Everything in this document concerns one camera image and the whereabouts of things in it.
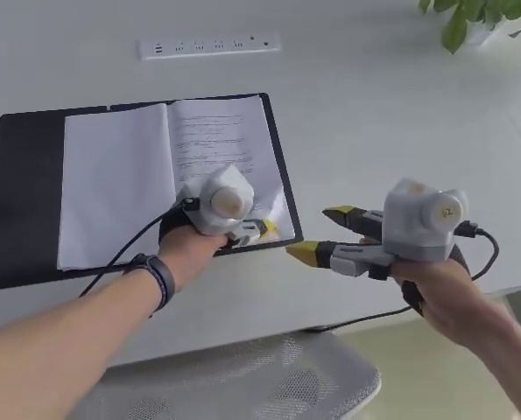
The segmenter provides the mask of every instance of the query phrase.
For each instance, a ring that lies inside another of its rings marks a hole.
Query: green plant
[[[432,0],[419,0],[419,8],[426,13]],[[443,28],[441,44],[452,54],[456,53],[467,37],[468,22],[482,23],[489,30],[506,18],[521,18],[521,0],[433,0],[436,12],[454,9],[453,15]],[[512,33],[515,38],[521,30]]]

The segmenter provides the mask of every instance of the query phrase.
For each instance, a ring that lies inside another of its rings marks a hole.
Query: hand
[[[400,285],[406,279],[418,286],[425,299],[424,317],[435,330],[471,350],[487,338],[494,327],[493,320],[503,312],[455,261],[398,261],[392,265],[391,273]]]
[[[225,235],[205,236],[191,226],[177,227],[163,238],[158,257],[171,271],[176,291],[180,291],[226,243]]]

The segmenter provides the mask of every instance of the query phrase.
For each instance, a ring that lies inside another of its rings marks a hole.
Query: document
[[[167,211],[172,182],[167,108],[66,118],[58,268],[102,267],[149,221]],[[158,225],[134,245],[157,253]],[[135,253],[127,252],[120,262]]]
[[[189,179],[234,164],[255,192],[250,218],[270,219],[279,240],[295,237],[258,96],[176,101],[66,119],[58,265],[102,267],[168,210]],[[158,225],[120,262],[155,254]]]

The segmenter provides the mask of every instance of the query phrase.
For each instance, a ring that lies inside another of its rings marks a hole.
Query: desk
[[[408,176],[462,188],[502,254],[480,287],[521,288],[521,39],[439,47],[413,0],[0,0],[0,115],[267,92],[305,237],[351,240],[323,207],[379,208]],[[282,53],[140,62],[136,40],[279,31]],[[485,241],[461,241],[473,272]],[[75,297],[88,279],[0,290],[0,325]],[[404,306],[393,282],[309,269],[282,249],[215,259],[112,364]]]

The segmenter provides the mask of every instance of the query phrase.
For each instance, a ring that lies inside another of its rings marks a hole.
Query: power strip
[[[202,57],[205,55],[267,53],[281,50],[277,33],[248,34],[211,39],[185,38],[139,41],[141,60]]]

